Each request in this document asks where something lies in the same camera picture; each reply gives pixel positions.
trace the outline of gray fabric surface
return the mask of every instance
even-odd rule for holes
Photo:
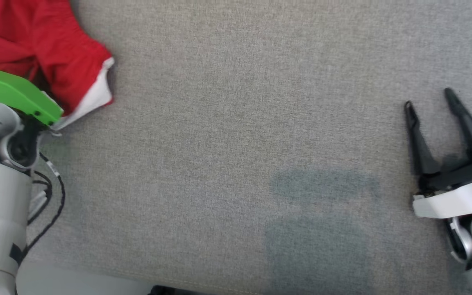
[[[403,104],[461,153],[442,90],[472,112],[472,2],[73,5],[116,102],[43,150],[67,205],[31,259],[219,294],[468,293],[412,212]]]

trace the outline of red garment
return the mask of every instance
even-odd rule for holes
[[[112,102],[106,73],[113,62],[79,27],[68,0],[0,0],[0,70],[32,80],[41,69],[64,116]]]

